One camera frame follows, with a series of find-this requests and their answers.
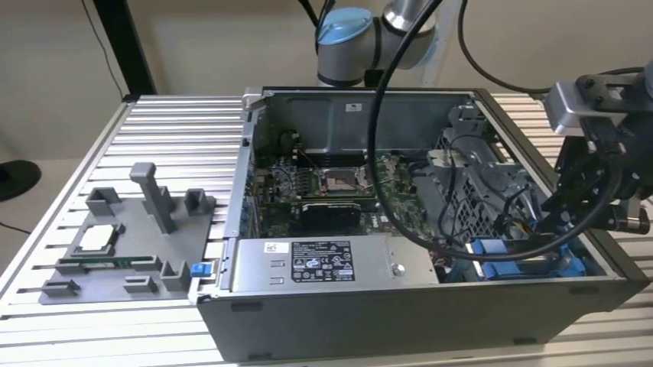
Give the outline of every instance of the blue latch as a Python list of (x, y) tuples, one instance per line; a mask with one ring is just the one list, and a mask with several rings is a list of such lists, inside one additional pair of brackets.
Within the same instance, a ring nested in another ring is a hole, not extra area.
[(190, 277), (207, 278), (213, 272), (213, 264), (205, 262), (196, 262), (190, 265)]
[[(471, 247), (474, 249), (474, 253), (476, 254), (507, 253), (506, 245), (500, 239), (476, 239), (474, 242), (471, 242)], [(480, 265), (480, 268), (487, 280), (522, 275), (514, 261), (484, 262)]]

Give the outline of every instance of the barcode sticker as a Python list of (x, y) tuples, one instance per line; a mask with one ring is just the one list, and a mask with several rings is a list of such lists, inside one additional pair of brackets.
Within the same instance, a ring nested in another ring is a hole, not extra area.
[(344, 105), (344, 111), (345, 112), (360, 112), (363, 110), (363, 104), (361, 103), (347, 103)]
[(356, 280), (349, 241), (292, 242), (291, 261), (295, 283)]
[(288, 242), (265, 242), (265, 247), (263, 249), (263, 252), (268, 254), (287, 254), (288, 250), (289, 250)]

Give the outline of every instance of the green circuit board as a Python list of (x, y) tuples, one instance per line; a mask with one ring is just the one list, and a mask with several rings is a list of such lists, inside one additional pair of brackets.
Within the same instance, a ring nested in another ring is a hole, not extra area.
[[(408, 165), (400, 162), (397, 156), (383, 153), (377, 155), (376, 167), (392, 212), (415, 233), (431, 237), (432, 229), (411, 183)], [(352, 204), (360, 207), (356, 226), (311, 231), (309, 235), (399, 235), (377, 207), (364, 166), (317, 169), (293, 167), (291, 162), (283, 161), (260, 170), (257, 176), (261, 238), (305, 235), (300, 231), (299, 217), (307, 203)]]

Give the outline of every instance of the warning label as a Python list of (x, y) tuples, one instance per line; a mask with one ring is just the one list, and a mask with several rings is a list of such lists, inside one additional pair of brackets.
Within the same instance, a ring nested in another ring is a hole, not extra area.
[(353, 258), (348, 241), (293, 242), (292, 280), (353, 281)]

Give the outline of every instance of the metal rail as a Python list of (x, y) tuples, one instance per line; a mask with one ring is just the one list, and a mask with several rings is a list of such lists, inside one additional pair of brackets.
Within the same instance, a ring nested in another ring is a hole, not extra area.
[[(552, 163), (560, 138), (548, 129), (542, 106), (527, 96), (495, 98)], [(90, 188), (113, 186), (121, 196), (137, 196), (128, 179), (136, 161), (157, 164), (157, 181), (172, 194), (204, 187), (217, 198), (205, 258), (219, 257), (240, 113), (240, 97), (149, 96), (121, 106), (0, 278), (0, 286), (6, 284), (0, 299), (0, 363), (66, 367), (223, 363), (200, 315), (185, 300), (41, 306), (36, 289), (52, 275), (49, 266), (65, 252), (84, 220), (84, 197)], [(650, 203), (645, 204), (653, 217)], [(653, 278), (653, 235), (615, 234), (615, 238)], [(544, 346), (287, 365), (653, 365), (653, 287), (618, 310), (582, 317)]]

